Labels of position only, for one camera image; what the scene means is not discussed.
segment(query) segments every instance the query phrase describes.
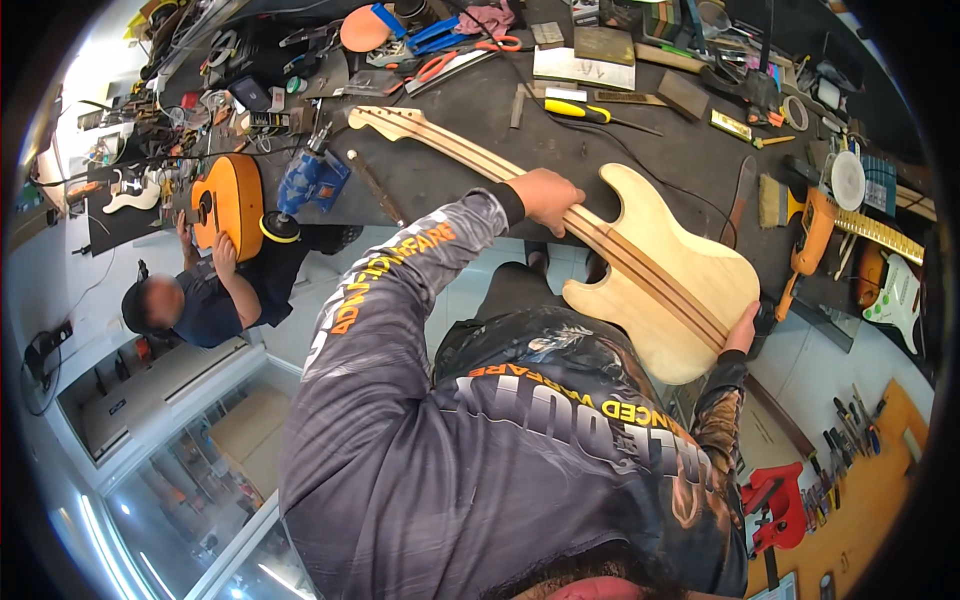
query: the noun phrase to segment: soundhole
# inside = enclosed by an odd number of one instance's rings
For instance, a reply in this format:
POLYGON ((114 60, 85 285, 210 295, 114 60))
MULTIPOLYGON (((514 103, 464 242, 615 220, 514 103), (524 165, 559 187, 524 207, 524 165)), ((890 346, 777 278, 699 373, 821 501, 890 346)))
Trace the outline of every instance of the soundhole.
POLYGON ((200 195, 200 207, 197 212, 200 213, 200 224, 206 225, 206 215, 213 211, 213 196, 210 192, 203 192, 200 195))

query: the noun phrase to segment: guitar headstock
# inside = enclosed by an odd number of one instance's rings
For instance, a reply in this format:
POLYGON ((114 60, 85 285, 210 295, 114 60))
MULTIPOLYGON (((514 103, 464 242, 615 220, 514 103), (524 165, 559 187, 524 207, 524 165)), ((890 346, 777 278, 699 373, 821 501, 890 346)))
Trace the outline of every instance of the guitar headstock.
POLYGON ((416 108, 356 107, 350 111, 349 125, 356 129, 371 126, 392 142, 417 136, 429 121, 416 108))

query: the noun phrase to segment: black cuff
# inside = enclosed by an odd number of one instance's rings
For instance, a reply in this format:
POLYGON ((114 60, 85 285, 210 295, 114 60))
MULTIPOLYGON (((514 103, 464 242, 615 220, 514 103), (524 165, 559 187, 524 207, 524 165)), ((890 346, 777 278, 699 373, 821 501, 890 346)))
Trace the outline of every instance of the black cuff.
POLYGON ((717 356, 717 365, 742 365, 747 362, 747 354, 743 350, 727 350, 717 356))
POLYGON ((514 191, 514 188, 506 183, 493 183, 487 187, 487 191, 496 197, 500 205, 503 206, 503 211, 507 213, 508 228, 513 227, 526 218, 527 210, 523 207, 523 202, 514 191))

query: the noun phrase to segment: graphic long-sleeve shirt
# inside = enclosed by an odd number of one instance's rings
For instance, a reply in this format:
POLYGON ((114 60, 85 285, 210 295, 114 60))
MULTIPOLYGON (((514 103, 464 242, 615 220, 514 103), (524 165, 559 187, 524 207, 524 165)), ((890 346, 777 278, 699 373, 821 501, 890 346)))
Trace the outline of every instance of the graphic long-sleeve shirt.
POLYGON ((692 590, 742 596, 742 352, 720 356, 689 432, 618 329, 562 308, 487 322, 431 382, 437 295, 523 217, 508 186, 489 190, 368 250, 320 313, 280 484, 317 591, 471 598, 624 540, 692 590))

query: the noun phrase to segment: brush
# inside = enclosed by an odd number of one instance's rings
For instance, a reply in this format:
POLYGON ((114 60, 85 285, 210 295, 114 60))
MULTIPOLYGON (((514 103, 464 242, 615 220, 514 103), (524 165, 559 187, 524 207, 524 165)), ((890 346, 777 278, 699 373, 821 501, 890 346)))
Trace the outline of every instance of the brush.
POLYGON ((784 183, 763 174, 760 176, 759 209, 762 228, 782 228, 793 215, 804 211, 804 204, 797 202, 784 183))

